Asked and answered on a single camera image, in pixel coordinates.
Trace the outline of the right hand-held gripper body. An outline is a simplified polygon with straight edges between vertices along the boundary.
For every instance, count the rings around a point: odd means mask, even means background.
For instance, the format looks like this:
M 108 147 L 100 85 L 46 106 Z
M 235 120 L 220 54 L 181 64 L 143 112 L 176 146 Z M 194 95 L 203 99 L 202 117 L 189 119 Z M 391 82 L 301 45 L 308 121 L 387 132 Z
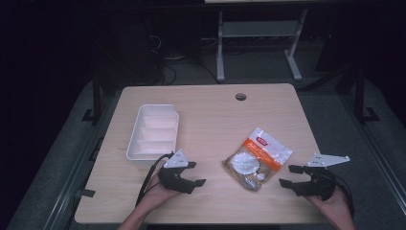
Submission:
M 330 166 L 349 161 L 348 156 L 314 153 L 310 160 L 302 166 L 304 173 L 310 176 L 310 180 L 293 182 L 291 189 L 297 196 L 319 196 L 322 200 L 327 200 L 333 195 L 335 188 L 339 187 L 347 197 L 350 197 L 350 191 L 339 183 L 338 176 L 328 169 Z

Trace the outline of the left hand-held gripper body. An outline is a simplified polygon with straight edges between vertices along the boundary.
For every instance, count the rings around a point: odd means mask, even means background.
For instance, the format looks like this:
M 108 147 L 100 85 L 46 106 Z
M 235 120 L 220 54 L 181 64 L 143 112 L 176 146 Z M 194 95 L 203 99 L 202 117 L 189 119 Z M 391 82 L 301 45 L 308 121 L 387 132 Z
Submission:
M 181 149 L 175 152 L 158 172 L 161 184 L 168 190 L 190 195 L 195 188 L 194 183 L 181 176 L 189 162 Z

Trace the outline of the black frame post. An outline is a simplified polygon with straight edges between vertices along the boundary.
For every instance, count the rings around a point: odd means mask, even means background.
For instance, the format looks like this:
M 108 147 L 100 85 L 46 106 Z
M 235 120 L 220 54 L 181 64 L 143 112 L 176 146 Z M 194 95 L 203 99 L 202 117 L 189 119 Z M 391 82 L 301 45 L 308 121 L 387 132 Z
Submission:
M 354 115 L 364 125 L 366 122 L 379 122 L 380 118 L 372 107 L 364 106 L 365 77 L 361 67 L 357 68 L 355 93 L 354 93 Z
M 97 73 L 92 78 L 92 97 L 93 107 L 84 112 L 82 120 L 84 122 L 91 122 L 94 126 L 102 115 L 102 89 Z

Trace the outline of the person's right hand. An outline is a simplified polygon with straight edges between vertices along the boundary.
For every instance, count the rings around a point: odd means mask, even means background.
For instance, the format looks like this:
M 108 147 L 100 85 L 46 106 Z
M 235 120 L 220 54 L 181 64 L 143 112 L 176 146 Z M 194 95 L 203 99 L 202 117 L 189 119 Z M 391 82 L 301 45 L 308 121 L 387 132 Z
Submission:
M 336 189 L 327 200 L 321 200 L 318 196 L 306 196 L 305 199 L 314 205 L 330 222 L 351 219 L 347 198 L 339 189 Z

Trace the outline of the orange clear snack packet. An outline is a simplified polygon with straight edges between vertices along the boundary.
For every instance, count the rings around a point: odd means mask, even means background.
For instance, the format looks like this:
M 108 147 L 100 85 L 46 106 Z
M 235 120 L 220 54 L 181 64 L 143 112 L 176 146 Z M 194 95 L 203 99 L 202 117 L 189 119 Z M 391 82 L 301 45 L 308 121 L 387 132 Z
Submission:
M 257 127 L 223 166 L 244 189 L 256 192 L 291 154 L 291 149 Z

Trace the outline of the white divided plastic tray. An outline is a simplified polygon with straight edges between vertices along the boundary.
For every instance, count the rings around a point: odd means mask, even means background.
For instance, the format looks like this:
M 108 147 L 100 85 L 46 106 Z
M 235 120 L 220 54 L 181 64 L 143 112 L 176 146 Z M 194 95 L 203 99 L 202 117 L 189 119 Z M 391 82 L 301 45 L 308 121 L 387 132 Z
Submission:
M 172 104 L 143 104 L 138 111 L 126 157 L 138 169 L 148 169 L 176 149 L 179 115 Z

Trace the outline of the person's left hand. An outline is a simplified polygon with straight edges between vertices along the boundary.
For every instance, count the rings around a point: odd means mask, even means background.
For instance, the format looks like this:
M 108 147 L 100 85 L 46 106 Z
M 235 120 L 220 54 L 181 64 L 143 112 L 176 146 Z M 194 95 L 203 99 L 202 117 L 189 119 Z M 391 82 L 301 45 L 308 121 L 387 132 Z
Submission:
M 158 175 L 155 174 L 148 182 L 147 191 L 137 207 L 141 208 L 142 210 L 152 211 L 178 195 L 179 192 L 166 189 L 161 184 Z

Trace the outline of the aluminium frame rail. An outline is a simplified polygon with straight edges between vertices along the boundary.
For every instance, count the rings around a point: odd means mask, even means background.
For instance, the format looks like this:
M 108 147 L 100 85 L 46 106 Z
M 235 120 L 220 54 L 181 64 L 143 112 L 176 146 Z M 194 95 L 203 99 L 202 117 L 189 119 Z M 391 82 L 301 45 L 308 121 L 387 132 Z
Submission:
M 389 165 L 389 162 L 384 156 L 383 150 L 377 145 L 375 140 L 372 138 L 372 134 L 368 130 L 366 125 L 363 125 L 360 120 L 354 115 L 354 107 L 348 96 L 340 96 L 340 101 L 343 107 L 349 113 L 351 120 L 360 132 L 367 146 L 369 147 L 374 161 L 381 172 L 385 182 L 388 184 L 398 206 L 406 216 L 406 189 L 401 184 L 395 172 Z
M 94 99 L 92 90 L 79 95 L 56 145 L 47 162 L 47 188 L 56 190 L 45 222 L 40 230 L 70 230 L 79 207 L 81 193 L 102 146 L 108 125 L 121 94 L 101 95 L 101 115 L 94 122 Z

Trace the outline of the grey metal stand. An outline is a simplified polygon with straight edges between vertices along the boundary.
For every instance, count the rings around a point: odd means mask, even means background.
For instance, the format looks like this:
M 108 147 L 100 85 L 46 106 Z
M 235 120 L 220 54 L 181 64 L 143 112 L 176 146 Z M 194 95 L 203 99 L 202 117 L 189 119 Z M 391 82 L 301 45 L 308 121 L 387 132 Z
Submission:
M 303 79 L 295 60 L 295 51 L 298 46 L 308 9 L 301 11 L 297 20 L 284 21 L 242 21 L 232 22 L 223 19 L 223 12 L 218 13 L 217 24 L 217 53 L 216 53 L 216 79 L 225 81 L 223 61 L 223 39 L 236 37 L 291 37 L 289 49 L 284 50 L 285 59 L 295 81 Z

